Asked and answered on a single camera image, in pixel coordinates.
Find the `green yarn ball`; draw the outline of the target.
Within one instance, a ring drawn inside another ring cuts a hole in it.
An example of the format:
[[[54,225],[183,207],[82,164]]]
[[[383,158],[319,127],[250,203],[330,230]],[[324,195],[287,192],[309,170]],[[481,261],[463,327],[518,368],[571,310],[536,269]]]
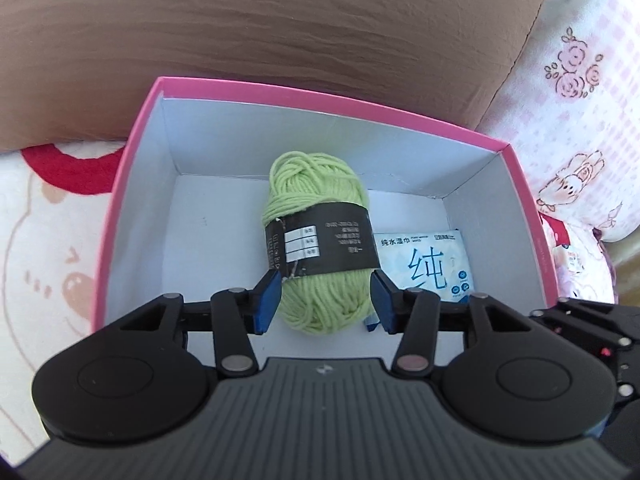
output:
[[[288,152],[271,166],[262,214],[269,265],[282,275],[284,322],[327,335],[372,312],[378,253],[366,188],[346,162]]]

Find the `blue wet wipes pack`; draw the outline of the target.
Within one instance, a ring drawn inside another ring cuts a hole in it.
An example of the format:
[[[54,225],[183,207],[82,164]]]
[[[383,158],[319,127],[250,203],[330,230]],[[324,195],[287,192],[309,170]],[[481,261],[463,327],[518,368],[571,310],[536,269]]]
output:
[[[376,233],[374,240],[382,271],[398,288],[423,288],[444,301],[468,300],[474,281],[459,230]]]

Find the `pink cardboard box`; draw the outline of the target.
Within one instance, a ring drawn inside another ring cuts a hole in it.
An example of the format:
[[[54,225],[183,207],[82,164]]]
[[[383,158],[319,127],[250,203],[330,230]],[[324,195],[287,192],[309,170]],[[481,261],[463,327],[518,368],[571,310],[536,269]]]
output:
[[[369,275],[514,310],[558,296],[510,144],[383,105],[269,84],[162,77],[122,153],[92,325],[178,292],[205,300],[268,270],[296,330],[350,332]]]

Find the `pink checkered bunny pillow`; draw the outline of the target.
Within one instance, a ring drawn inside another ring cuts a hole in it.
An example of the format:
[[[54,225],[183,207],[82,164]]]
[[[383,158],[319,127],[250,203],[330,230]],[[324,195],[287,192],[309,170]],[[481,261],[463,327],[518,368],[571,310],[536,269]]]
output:
[[[639,0],[544,0],[478,126],[516,151],[537,209],[598,229],[639,225]]]

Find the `red bear print blanket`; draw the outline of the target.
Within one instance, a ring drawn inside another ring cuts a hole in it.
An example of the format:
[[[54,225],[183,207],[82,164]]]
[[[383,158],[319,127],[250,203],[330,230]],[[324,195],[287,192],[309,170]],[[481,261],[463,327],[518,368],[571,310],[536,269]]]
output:
[[[91,332],[105,216],[123,152],[122,142],[76,142],[1,154],[1,456],[10,465],[24,462],[48,440],[30,393],[36,369]],[[233,184],[232,190],[257,190],[256,197],[250,195],[247,220],[257,235],[257,242],[250,242],[256,269],[239,274],[242,280],[235,283],[253,286],[257,271],[266,267],[262,210],[268,182],[204,179],[206,184]],[[160,220],[162,268],[151,278],[160,276],[160,284],[142,292],[142,299],[182,292],[186,301],[209,300],[230,287],[229,281],[217,283],[213,272],[229,263],[226,252],[214,263],[205,255],[205,242],[214,240],[207,216],[199,228],[202,240],[165,262],[169,217],[164,210],[154,217]],[[612,300],[610,270],[595,235],[572,224],[567,229],[567,250],[582,258],[585,270],[579,271],[580,278],[566,278],[566,286],[576,297]]]

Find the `brown embroidered pillow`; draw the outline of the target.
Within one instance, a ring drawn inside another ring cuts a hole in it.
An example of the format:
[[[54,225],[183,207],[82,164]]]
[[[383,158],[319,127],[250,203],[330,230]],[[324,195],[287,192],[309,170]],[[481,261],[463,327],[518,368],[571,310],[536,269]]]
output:
[[[1,147],[122,139],[160,76],[282,84],[475,128],[542,0],[1,0]]]

